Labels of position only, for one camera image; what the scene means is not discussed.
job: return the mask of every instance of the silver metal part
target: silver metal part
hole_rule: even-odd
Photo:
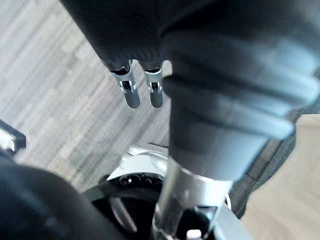
[[[122,200],[117,197],[110,197],[109,199],[111,210],[114,217],[120,223],[120,225],[129,233],[134,234],[137,232],[137,226],[135,221],[130,216],[127,208],[123,204]]]
[[[10,133],[0,129],[0,148],[3,150],[16,151],[15,136]]]
[[[152,86],[152,83],[157,84],[158,92],[162,91],[162,78],[163,78],[162,77],[162,66],[161,66],[160,70],[157,72],[144,71],[144,75],[145,75],[145,82],[149,88],[150,93],[153,94],[155,91]]]
[[[130,64],[130,70],[127,74],[125,75],[118,75],[116,73],[112,73],[112,75],[114,76],[115,80],[117,81],[117,84],[120,86],[121,90],[123,93],[127,93],[127,91],[131,91],[131,92],[135,92],[137,90],[136,87],[136,80],[135,80],[135,76],[132,72],[132,67]],[[126,89],[124,87],[124,82],[128,82],[130,85],[130,89]]]
[[[220,209],[213,234],[216,240],[253,240],[242,222],[225,204]]]
[[[203,239],[206,239],[213,230],[232,184],[232,181],[219,181],[194,174],[170,157],[152,222],[154,238],[175,239],[185,211],[208,207],[214,212],[210,213],[212,217],[207,232],[203,232]]]

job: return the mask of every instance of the black rubber cover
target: black rubber cover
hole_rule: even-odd
[[[164,103],[162,91],[153,91],[153,93],[150,92],[150,101],[153,107],[160,108]]]
[[[139,61],[144,71],[155,73],[161,69],[162,61]]]
[[[136,109],[140,105],[140,98],[138,91],[135,90],[134,92],[127,90],[124,94],[125,101],[128,104],[128,106],[132,109]]]

